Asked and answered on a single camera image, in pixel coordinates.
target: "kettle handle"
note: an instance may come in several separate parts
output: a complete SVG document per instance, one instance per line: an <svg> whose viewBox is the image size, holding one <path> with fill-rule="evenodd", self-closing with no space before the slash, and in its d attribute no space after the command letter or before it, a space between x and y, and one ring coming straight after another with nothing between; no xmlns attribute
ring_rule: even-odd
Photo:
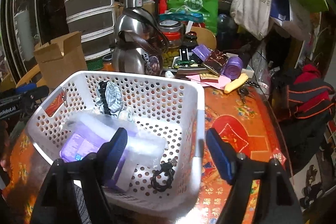
<svg viewBox="0 0 336 224"><path fill-rule="evenodd" d="M123 41L125 41L125 34L128 34L136 44L138 44L141 48L143 48L146 52L148 52L149 54L152 55L162 55L162 50L156 47L152 47L145 39L143 39L142 37L140 37L138 34L136 34L133 31L130 30L123 30L120 31L118 36L120 37L120 39L122 39Z"/></svg>
<svg viewBox="0 0 336 224"><path fill-rule="evenodd" d="M145 23L147 25L150 25L155 32L158 34L158 36L162 39L161 41L161 45L162 45L162 52L167 52L168 50L168 46L169 46L169 40L167 39L167 37L160 31L160 29L154 25L149 19L147 19L146 17L144 17L143 15L140 15L136 12L134 12L133 10L129 9L129 8L125 8L123 10L123 14L127 15L131 18L136 19L137 21L140 21L142 23Z"/></svg>

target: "red jar lid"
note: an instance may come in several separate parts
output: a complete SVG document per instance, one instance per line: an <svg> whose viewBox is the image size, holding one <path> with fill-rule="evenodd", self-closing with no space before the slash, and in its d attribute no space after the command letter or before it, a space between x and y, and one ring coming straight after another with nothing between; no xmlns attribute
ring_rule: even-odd
<svg viewBox="0 0 336 224"><path fill-rule="evenodd" d="M181 39L180 32L163 32L163 34L168 38L169 41Z"/></svg>

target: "blue gripper pad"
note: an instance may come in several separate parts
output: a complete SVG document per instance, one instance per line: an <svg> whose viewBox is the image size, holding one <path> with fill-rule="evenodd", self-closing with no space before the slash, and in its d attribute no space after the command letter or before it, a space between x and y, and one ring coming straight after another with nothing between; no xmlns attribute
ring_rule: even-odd
<svg viewBox="0 0 336 224"><path fill-rule="evenodd" d="M118 128L110 142L104 143L97 152L97 177L101 182L110 180L127 144L127 131Z"/></svg>
<svg viewBox="0 0 336 224"><path fill-rule="evenodd" d="M214 128L210 128L205 135L212 160L220 174L220 177L230 185L233 185L237 172L237 156L233 147L225 143Z"/></svg>

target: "wall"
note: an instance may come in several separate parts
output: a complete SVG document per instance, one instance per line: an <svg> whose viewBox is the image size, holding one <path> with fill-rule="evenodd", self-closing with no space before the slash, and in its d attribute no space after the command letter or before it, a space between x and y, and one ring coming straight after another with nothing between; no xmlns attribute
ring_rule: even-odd
<svg viewBox="0 0 336 224"><path fill-rule="evenodd" d="M336 47L330 61L330 65L324 80L336 89Z"/></svg>

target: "cardboard box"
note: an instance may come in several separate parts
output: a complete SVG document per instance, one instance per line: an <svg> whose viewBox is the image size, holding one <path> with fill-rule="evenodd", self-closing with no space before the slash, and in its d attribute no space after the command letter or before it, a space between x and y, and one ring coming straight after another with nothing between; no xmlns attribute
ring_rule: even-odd
<svg viewBox="0 0 336 224"><path fill-rule="evenodd" d="M42 76L51 89L55 89L70 75L87 70L81 32L55 38L34 51Z"/></svg>

